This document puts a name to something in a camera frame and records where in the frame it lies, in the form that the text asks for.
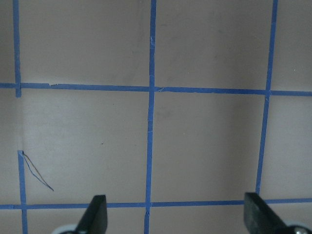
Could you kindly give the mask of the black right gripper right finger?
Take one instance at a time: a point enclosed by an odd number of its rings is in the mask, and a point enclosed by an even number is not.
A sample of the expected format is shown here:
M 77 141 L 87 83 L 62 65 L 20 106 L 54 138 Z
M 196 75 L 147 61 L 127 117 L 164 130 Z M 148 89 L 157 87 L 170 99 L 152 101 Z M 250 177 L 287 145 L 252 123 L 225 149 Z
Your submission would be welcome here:
M 250 234 L 293 233 L 257 193 L 244 195 L 244 224 Z

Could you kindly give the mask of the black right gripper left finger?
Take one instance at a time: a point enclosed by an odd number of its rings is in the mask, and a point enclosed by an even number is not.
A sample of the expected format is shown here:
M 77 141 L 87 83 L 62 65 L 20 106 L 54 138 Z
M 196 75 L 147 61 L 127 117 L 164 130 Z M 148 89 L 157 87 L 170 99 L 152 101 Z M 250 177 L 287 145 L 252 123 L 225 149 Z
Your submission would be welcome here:
M 76 226 L 75 234 L 105 234 L 107 231 L 106 195 L 93 197 L 81 220 Z

